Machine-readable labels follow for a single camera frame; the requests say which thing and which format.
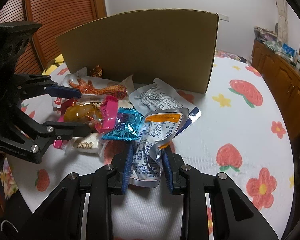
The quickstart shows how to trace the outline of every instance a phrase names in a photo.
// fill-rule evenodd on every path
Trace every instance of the white wall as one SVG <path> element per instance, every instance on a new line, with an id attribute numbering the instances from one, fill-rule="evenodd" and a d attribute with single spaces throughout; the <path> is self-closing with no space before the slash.
<path id="1" fill-rule="evenodd" d="M 300 49 L 300 19 L 288 5 L 288 45 L 299 51 Z"/>
<path id="2" fill-rule="evenodd" d="M 275 0 L 105 0 L 108 15 L 153 8 L 189 8 L 224 14 L 219 21 L 217 48 L 249 58 L 255 38 L 253 27 L 274 30 L 278 21 Z"/>

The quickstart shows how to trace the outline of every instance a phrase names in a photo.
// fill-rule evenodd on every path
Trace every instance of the wall socket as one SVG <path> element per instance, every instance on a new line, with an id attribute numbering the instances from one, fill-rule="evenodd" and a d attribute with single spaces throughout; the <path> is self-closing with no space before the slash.
<path id="1" fill-rule="evenodd" d="M 219 15 L 219 20 L 226 21 L 226 22 L 228 22 L 230 20 L 230 17 L 227 15 L 223 15 L 223 14 L 219 14 L 219 13 L 218 13 L 218 15 Z"/>

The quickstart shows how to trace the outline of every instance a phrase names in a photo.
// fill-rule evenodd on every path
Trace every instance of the wooden wardrobe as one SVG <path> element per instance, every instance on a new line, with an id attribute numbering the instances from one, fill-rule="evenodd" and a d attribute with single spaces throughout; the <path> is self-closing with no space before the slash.
<path id="1" fill-rule="evenodd" d="M 56 36 L 105 16 L 104 0 L 9 0 L 0 11 L 0 23 L 27 20 L 43 24 L 19 58 L 16 73 L 42 73 L 61 53 Z"/>

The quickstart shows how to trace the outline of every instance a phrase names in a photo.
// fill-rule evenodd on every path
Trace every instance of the metal screw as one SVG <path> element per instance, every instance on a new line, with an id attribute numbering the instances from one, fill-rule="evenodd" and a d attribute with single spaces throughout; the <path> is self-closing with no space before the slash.
<path id="1" fill-rule="evenodd" d="M 183 169 L 184 171 L 189 171 L 191 169 L 191 166 L 189 164 L 183 164 L 181 166 L 181 169 Z"/>
<path id="2" fill-rule="evenodd" d="M 78 176 L 78 174 L 77 173 L 75 173 L 75 172 L 71 172 L 71 173 L 69 173 L 68 174 L 68 179 L 76 179 L 77 178 L 77 176 Z"/>
<path id="3" fill-rule="evenodd" d="M 54 128 L 53 128 L 52 126 L 48 126 L 48 127 L 47 127 L 47 131 L 48 131 L 48 132 L 52 132 L 53 130 L 54 130 Z"/>
<path id="4" fill-rule="evenodd" d="M 228 178 L 228 175 L 225 174 L 224 172 L 220 172 L 220 173 L 218 174 L 218 177 L 219 177 L 220 179 L 226 179 L 226 178 Z"/>
<path id="5" fill-rule="evenodd" d="M 36 144 L 32 145 L 31 146 L 31 151 L 34 152 L 34 153 L 36 153 L 37 151 L 39 151 L 39 146 L 36 145 Z"/>
<path id="6" fill-rule="evenodd" d="M 113 166 L 112 164 L 107 164 L 107 165 L 105 165 L 105 169 L 106 169 L 107 171 L 111 171 L 111 170 L 114 169 L 114 166 Z"/>

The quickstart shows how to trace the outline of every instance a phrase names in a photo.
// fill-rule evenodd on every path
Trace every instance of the cardboard box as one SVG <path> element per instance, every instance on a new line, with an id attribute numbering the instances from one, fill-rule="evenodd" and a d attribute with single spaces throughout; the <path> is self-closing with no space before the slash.
<path id="1" fill-rule="evenodd" d="M 218 15 L 184 9 L 133 11 L 98 19 L 57 37 L 71 73 L 103 67 L 103 77 L 135 83 L 160 78 L 205 93 L 215 54 Z"/>

